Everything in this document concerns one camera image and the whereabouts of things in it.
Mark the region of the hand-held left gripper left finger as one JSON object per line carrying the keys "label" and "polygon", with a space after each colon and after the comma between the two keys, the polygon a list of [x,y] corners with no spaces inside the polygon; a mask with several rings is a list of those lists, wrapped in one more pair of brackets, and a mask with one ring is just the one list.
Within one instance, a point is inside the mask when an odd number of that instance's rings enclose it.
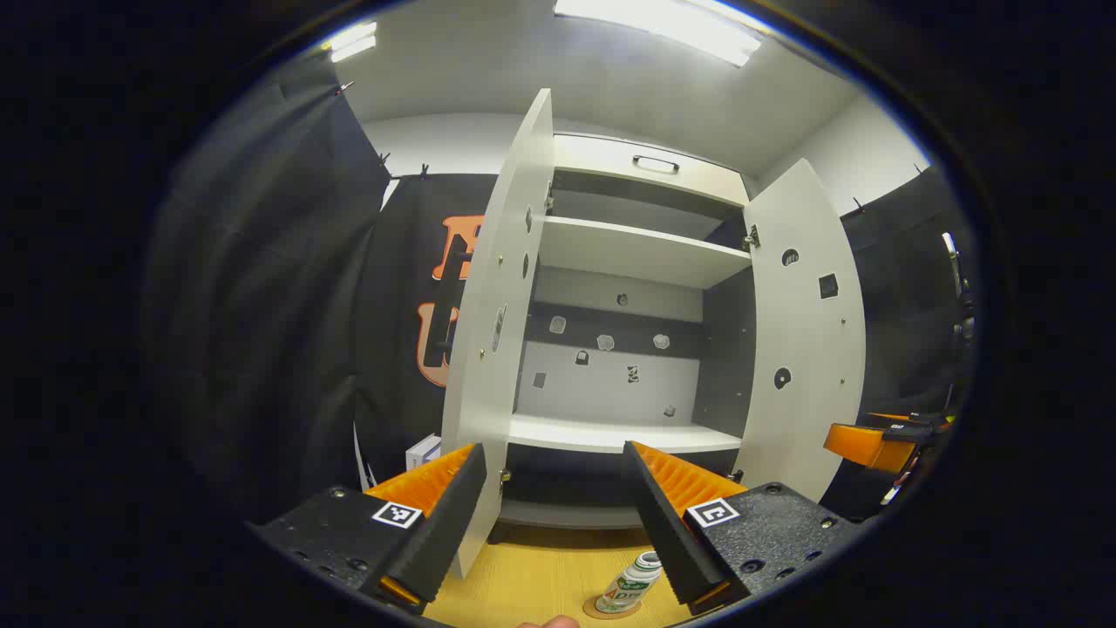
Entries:
{"label": "hand-held left gripper left finger", "polygon": [[248,528],[319,579],[422,615],[466,537],[485,471],[474,442],[375,487],[319,489]]}

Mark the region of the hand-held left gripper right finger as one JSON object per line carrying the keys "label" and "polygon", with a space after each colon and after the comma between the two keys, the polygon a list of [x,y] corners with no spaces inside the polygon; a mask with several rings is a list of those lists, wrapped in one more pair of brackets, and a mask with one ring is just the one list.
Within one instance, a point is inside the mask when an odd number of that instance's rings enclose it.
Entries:
{"label": "hand-held left gripper right finger", "polygon": [[864,531],[785,482],[745,487],[633,439],[622,460],[643,529],[693,615],[785,589]]}

